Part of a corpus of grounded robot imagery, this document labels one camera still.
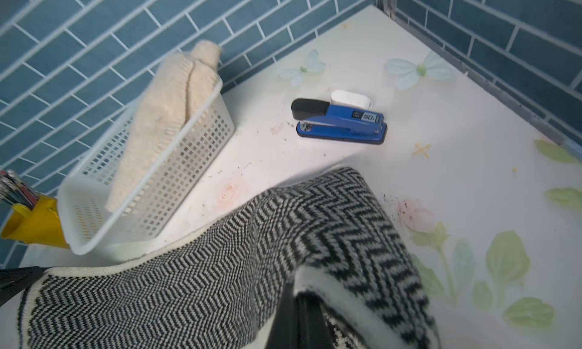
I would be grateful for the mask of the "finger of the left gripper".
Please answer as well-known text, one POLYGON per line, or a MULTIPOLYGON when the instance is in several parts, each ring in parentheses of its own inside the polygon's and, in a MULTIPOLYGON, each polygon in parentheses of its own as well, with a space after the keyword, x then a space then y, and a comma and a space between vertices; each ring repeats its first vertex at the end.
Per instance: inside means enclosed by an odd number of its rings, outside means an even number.
POLYGON ((42 278, 47 267, 24 267, 0 272, 0 305, 3 306, 15 295, 29 288, 42 278))

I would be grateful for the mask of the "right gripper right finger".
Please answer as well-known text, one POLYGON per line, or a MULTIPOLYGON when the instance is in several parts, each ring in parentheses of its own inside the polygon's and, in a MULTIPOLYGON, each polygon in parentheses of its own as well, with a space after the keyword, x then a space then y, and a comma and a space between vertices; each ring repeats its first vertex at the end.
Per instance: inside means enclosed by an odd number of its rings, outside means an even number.
POLYGON ((299 348, 333 349, 321 302, 315 296, 299 296, 299 348))

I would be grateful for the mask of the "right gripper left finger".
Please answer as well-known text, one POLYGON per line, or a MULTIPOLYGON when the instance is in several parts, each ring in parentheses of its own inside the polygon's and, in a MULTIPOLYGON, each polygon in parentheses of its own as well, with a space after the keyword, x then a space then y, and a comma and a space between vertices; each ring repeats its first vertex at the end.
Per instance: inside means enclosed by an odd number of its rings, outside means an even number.
POLYGON ((299 318, 293 294, 281 298, 271 326, 267 349, 297 349, 299 347, 299 318))

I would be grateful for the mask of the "black white patterned cloth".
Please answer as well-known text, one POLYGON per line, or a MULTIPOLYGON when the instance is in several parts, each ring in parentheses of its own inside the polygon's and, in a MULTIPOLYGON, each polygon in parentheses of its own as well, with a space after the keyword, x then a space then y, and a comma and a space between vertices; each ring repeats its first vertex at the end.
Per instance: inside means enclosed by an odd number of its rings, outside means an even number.
POLYGON ((22 348, 241 348, 286 284, 366 348, 438 348, 412 256, 355 169, 258 194, 168 247, 110 267, 53 267, 21 299, 22 348))

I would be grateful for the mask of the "beige knitted scarf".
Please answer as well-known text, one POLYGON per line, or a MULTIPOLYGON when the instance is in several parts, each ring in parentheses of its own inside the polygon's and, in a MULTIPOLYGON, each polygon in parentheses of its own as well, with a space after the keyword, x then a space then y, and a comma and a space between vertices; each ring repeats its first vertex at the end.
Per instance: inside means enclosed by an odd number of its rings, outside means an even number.
POLYGON ((127 147, 105 205, 113 213, 139 185, 152 164, 212 95, 222 49, 202 40, 187 53, 166 57, 139 97, 127 147))

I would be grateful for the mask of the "white plastic mesh basket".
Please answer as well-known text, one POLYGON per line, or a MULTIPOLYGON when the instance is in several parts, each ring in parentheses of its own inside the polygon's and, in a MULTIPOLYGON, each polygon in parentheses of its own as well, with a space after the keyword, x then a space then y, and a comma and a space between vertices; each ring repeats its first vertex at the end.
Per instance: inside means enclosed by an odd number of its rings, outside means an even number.
POLYGON ((137 102, 132 101, 59 187, 57 209, 65 241, 76 255, 113 244, 156 238, 227 144, 235 127, 219 81, 211 96, 111 213, 105 205, 127 149, 137 102))

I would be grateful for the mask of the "yellow cup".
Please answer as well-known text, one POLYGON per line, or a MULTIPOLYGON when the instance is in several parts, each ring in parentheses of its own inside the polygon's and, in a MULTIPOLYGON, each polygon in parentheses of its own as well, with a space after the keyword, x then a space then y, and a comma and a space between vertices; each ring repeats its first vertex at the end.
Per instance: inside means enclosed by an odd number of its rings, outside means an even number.
POLYGON ((12 215, 4 225, 1 237, 25 244, 70 248, 62 231, 57 200, 45 195, 39 196, 33 209, 19 203, 13 205, 12 215))

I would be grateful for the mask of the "small white box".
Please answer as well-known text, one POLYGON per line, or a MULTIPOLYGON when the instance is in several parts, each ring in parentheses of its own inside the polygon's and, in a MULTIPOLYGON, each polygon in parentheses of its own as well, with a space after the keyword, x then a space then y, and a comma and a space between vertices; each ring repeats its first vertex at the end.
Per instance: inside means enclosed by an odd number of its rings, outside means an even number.
POLYGON ((344 90, 332 91, 330 94, 330 103, 337 106, 348 106, 366 110, 370 110, 373 107, 373 102, 369 97, 344 90))

